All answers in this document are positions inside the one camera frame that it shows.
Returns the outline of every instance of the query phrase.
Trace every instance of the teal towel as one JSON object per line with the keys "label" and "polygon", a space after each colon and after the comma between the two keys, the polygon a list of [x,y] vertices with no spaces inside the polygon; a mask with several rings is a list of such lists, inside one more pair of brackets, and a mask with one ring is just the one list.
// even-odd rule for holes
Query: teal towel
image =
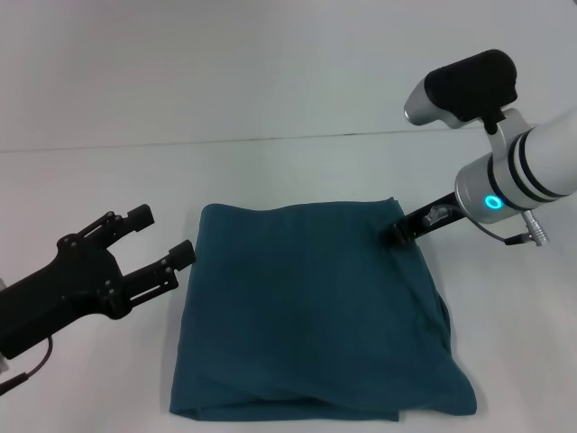
{"label": "teal towel", "polygon": [[476,411],[397,201],[203,210],[170,411],[212,421]]}

